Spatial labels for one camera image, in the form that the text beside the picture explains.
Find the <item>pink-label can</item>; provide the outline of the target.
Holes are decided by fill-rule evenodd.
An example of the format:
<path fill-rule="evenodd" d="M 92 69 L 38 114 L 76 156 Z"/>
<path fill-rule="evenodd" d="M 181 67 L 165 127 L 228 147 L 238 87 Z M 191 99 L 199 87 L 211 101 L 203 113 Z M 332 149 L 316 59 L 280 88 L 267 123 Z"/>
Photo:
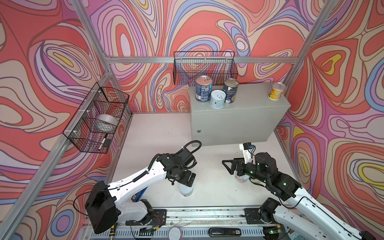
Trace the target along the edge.
<path fill-rule="evenodd" d="M 235 179 L 239 182 L 239 183 L 246 183 L 248 180 L 249 180 L 249 176 L 246 176 L 246 175 L 243 175 L 243 176 L 235 176 Z"/>

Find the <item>teal can front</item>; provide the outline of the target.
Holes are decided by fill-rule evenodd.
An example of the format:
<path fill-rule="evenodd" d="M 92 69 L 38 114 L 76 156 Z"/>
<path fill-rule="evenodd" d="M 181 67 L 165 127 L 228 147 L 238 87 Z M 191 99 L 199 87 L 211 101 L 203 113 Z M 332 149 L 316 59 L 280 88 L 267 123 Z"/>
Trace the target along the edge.
<path fill-rule="evenodd" d="M 184 197 L 189 197 L 190 195 L 193 194 L 193 191 L 194 191 L 193 187 L 188 187 L 182 184 L 179 185 L 179 190 L 182 196 Z"/>

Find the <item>teal can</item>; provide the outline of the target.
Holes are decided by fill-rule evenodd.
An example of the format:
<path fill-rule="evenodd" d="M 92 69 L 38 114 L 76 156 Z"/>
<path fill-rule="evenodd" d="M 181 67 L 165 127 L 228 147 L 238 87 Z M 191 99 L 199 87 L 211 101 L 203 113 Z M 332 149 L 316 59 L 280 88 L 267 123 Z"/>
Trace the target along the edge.
<path fill-rule="evenodd" d="M 189 197 L 190 195 L 193 194 L 193 191 L 194 191 L 193 187 L 188 187 L 182 184 L 179 185 L 179 190 L 182 196 L 184 197 Z"/>
<path fill-rule="evenodd" d="M 221 90 L 214 90 L 211 92 L 210 106 L 213 109 L 221 109 L 226 100 L 226 93 Z"/>

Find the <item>large blue-label can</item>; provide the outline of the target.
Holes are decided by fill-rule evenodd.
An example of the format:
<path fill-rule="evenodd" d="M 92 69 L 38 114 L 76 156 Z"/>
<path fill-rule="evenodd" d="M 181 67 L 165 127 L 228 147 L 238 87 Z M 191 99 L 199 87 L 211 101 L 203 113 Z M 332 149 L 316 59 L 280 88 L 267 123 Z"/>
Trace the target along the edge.
<path fill-rule="evenodd" d="M 208 102 L 211 98 L 213 80 L 209 76 L 199 76 L 195 81 L 195 97 L 199 102 Z"/>

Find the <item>chopped tomato can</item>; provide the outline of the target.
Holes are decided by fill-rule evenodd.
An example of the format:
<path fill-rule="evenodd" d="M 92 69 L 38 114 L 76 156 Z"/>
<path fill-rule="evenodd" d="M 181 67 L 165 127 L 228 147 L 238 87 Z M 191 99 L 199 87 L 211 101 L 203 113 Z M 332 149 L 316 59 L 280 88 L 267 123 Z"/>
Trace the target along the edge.
<path fill-rule="evenodd" d="M 228 78 L 224 81 L 223 92 L 226 94 L 226 104 L 231 104 L 235 101 L 238 87 L 239 82 L 236 79 Z"/>

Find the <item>small orange-label can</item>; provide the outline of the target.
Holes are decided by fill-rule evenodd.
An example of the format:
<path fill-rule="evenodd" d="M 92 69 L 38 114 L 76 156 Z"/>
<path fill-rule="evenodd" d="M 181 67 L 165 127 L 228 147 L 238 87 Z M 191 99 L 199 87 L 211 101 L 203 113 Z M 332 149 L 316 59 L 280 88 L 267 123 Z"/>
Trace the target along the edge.
<path fill-rule="evenodd" d="M 286 85 L 283 83 L 273 83 L 271 90 L 268 93 L 268 98 L 272 101 L 278 101 L 282 97 L 284 91 L 286 90 Z"/>

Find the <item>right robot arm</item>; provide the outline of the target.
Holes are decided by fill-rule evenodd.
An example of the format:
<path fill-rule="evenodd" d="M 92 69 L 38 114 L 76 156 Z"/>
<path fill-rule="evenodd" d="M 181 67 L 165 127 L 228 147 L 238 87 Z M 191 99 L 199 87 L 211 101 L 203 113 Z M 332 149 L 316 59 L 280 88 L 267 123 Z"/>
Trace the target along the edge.
<path fill-rule="evenodd" d="M 276 199 L 268 198 L 259 208 L 264 223 L 277 222 L 308 240 L 373 240 L 368 231 L 359 231 L 339 219 L 312 197 L 294 178 L 278 170 L 276 160 L 268 153 L 255 153 L 251 143 L 241 144 L 243 158 L 223 160 L 230 173 L 257 180 Z"/>

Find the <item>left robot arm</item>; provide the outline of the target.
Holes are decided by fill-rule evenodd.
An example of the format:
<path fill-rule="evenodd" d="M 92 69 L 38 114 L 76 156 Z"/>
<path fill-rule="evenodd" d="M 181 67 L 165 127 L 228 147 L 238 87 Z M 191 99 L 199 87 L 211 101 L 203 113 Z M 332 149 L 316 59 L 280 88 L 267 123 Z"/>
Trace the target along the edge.
<path fill-rule="evenodd" d="M 162 180 L 191 187 L 197 164 L 193 152 L 182 148 L 175 154 L 157 154 L 149 166 L 123 180 L 94 185 L 85 203 L 95 234 L 110 230 L 117 223 L 152 225 L 155 212 L 147 200 L 131 202 L 131 197 L 141 190 Z"/>

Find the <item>blue stapler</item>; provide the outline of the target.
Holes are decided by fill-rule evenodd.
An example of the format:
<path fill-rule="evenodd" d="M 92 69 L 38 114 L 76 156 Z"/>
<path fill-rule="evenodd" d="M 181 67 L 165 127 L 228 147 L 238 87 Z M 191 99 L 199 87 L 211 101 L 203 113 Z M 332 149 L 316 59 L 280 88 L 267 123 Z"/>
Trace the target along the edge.
<path fill-rule="evenodd" d="M 143 196 L 143 194 L 145 193 L 146 190 L 147 190 L 147 188 L 144 188 L 141 191 L 137 192 L 136 194 L 134 194 L 132 196 L 131 200 L 133 202 L 138 202 L 142 198 L 142 196 Z"/>

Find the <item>grey metal cabinet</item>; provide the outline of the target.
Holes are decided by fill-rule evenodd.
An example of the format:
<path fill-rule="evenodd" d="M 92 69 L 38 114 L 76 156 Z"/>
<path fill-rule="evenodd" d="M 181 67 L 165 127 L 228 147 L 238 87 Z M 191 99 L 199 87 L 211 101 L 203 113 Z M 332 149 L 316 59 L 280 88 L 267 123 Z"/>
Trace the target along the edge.
<path fill-rule="evenodd" d="M 267 141 L 291 106 L 284 96 L 270 100 L 271 88 L 271 83 L 239 85 L 233 103 L 214 109 L 197 101 L 191 87 L 192 139 L 204 146 Z"/>

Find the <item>black barcode device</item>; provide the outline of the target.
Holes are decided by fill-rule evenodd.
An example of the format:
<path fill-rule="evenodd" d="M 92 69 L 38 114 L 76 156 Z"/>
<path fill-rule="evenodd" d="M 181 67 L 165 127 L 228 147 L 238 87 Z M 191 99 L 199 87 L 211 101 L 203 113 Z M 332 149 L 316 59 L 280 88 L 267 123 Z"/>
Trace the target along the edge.
<path fill-rule="evenodd" d="M 216 237 L 241 237 L 242 231 L 238 228 L 210 228 L 208 235 L 211 238 Z"/>

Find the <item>green circuit board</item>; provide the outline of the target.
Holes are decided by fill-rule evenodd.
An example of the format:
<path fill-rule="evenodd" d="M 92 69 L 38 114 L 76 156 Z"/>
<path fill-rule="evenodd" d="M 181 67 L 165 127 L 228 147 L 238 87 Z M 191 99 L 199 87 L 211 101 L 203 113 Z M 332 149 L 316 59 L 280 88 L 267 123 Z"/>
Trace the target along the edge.
<path fill-rule="evenodd" d="M 140 237 L 150 237 L 150 236 L 153 236 L 155 231 L 157 229 L 146 229 L 146 228 L 142 228 L 139 230 L 139 236 Z"/>

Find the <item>yellow black screwdriver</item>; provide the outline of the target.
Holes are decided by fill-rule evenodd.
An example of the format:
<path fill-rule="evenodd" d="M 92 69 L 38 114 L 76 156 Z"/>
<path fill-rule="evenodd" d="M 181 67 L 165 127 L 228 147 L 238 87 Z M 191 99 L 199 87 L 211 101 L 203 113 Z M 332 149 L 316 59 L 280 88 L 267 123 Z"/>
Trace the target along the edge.
<path fill-rule="evenodd" d="M 116 236 L 117 225 L 113 225 L 110 229 L 109 240 L 114 240 Z"/>

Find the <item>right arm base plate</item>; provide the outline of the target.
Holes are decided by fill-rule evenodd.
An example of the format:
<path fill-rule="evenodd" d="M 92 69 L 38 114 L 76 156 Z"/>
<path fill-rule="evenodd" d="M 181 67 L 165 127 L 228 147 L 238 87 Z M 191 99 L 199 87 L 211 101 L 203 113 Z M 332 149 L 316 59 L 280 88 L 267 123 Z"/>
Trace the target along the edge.
<path fill-rule="evenodd" d="M 247 224 L 270 224 L 272 222 L 270 213 L 264 208 L 245 208 L 244 217 Z"/>

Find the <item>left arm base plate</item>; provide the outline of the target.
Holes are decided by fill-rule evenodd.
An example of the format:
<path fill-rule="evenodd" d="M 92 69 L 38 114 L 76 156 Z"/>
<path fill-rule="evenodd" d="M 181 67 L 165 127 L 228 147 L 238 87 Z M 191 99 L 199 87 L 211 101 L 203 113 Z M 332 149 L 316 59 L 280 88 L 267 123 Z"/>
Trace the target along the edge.
<path fill-rule="evenodd" d="M 126 226 L 152 226 L 161 227 L 166 223 L 167 210 L 154 209 L 149 201 L 143 199 L 135 202 L 135 207 L 139 207 L 139 220 L 129 219 L 125 222 Z"/>

